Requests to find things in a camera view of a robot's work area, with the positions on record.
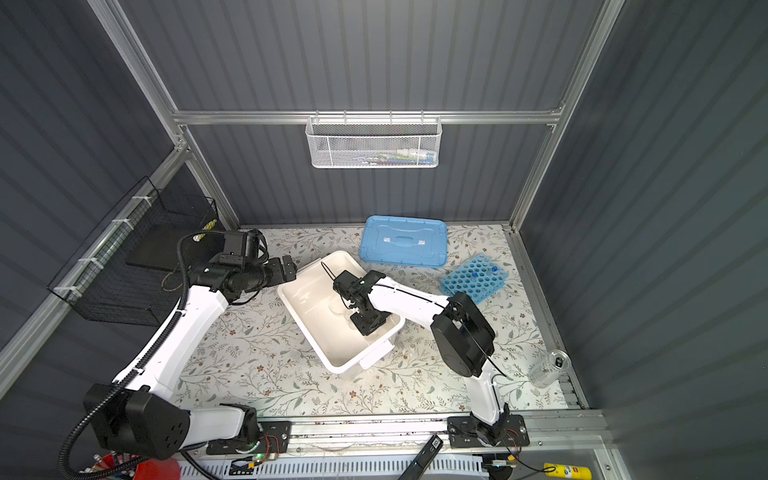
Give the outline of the white plastic storage bin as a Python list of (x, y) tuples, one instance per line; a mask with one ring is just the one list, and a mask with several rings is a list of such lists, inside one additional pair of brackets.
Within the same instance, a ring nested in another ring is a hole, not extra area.
[(292, 282), (277, 288), (278, 296), (325, 368), (343, 379), (353, 379), (394, 349), (406, 320), (391, 315), (369, 336), (354, 326), (352, 311), (332, 288), (335, 275), (347, 270), (357, 277), (365, 270), (347, 252), (338, 250), (302, 267)]

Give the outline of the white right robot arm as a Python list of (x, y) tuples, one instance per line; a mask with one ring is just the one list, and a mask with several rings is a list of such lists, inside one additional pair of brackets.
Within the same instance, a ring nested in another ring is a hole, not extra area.
[(465, 380), (470, 413), (447, 419), (454, 449), (502, 447), (510, 451), (530, 445), (523, 418), (511, 411), (498, 392), (503, 372), (494, 363), (496, 333), (471, 297), (429, 294), (402, 285), (378, 271), (364, 276), (344, 270), (332, 277), (332, 288), (351, 321), (364, 336), (373, 334), (392, 315), (429, 330), (445, 365)]

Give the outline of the blue plastic box lid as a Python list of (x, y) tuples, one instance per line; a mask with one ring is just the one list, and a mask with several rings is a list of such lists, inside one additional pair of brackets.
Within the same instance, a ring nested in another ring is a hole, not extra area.
[(359, 249), (367, 263), (437, 268), (447, 261), (447, 225), (441, 220), (370, 216)]

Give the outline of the blue test tube rack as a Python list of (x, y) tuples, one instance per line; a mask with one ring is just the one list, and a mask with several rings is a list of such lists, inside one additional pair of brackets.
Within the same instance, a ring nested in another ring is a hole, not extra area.
[(478, 254), (443, 277), (439, 289), (446, 296), (465, 293), (475, 304), (480, 304), (501, 290), (508, 277), (509, 274), (487, 255)]

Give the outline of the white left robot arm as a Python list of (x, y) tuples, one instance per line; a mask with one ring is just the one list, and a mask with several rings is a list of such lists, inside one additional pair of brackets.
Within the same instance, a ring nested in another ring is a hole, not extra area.
[(90, 473), (103, 479), (149, 460), (187, 457), (210, 441), (233, 440), (256, 448), (264, 438), (255, 408), (222, 404), (185, 410), (171, 402), (174, 385), (206, 332), (230, 306), (242, 306), (244, 293), (291, 282), (290, 256), (273, 257), (258, 229), (223, 232), (224, 248), (208, 262), (190, 266), (183, 236), (177, 243), (181, 293), (166, 320), (141, 352), (109, 384), (95, 384), (84, 399), (85, 416), (65, 438), (57, 458), (59, 474), (80, 479), (70, 464), (73, 447), (91, 427), (104, 449), (130, 455), (120, 466)]

